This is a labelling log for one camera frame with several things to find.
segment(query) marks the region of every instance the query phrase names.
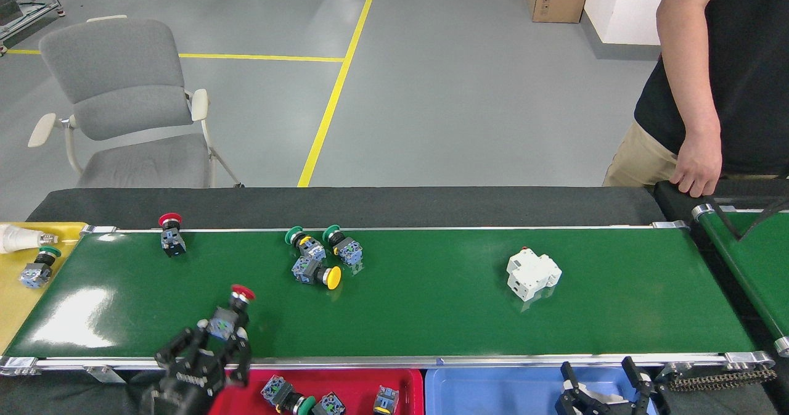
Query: blue bin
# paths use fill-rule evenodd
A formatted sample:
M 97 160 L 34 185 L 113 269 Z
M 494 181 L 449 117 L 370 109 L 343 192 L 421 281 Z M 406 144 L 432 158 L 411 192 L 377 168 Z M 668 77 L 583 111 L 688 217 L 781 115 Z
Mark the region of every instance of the blue bin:
M 622 368 L 573 367 L 578 382 L 604 395 L 634 399 Z M 425 376 L 425 415 L 556 415 L 558 368 L 442 368 Z M 649 403 L 648 413 L 656 415 Z

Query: khaki pants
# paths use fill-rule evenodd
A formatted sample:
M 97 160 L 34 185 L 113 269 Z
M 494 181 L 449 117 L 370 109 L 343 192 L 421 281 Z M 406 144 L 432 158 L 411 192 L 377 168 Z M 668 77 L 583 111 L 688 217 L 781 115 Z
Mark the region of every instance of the khaki pants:
M 603 187 L 653 187 L 667 181 L 677 168 L 677 155 L 660 145 L 636 122 L 625 133 L 605 173 Z M 775 179 L 776 175 L 724 173 L 722 179 Z

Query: hand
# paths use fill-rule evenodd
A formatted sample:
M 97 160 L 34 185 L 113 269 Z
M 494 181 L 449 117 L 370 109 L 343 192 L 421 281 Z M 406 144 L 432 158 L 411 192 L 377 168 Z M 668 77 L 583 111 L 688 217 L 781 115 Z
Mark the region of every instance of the hand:
M 677 168 L 668 181 L 693 198 L 712 195 L 721 177 L 721 137 L 718 134 L 687 134 L 679 148 Z

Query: chair armrest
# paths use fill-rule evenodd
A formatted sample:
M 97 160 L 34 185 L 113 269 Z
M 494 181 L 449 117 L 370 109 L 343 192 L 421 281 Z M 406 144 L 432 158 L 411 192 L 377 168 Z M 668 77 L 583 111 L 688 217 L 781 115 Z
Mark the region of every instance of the chair armrest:
M 30 135 L 28 147 L 34 148 L 37 146 L 42 146 L 45 142 L 47 142 L 47 139 L 49 139 L 49 135 L 52 133 L 52 129 L 56 123 L 56 114 L 48 113 L 43 115 L 41 119 L 39 119 L 39 123 L 36 124 L 36 128 L 33 129 L 33 133 Z
M 199 122 L 208 117 L 208 91 L 205 88 L 198 89 L 192 95 L 192 122 Z

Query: chair seat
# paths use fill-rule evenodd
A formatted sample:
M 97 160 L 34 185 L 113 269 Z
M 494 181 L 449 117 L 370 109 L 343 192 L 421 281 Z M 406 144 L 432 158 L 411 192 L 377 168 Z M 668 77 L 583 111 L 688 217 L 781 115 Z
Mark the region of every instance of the chair seat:
M 208 146 L 183 134 L 94 154 L 77 187 L 209 187 Z

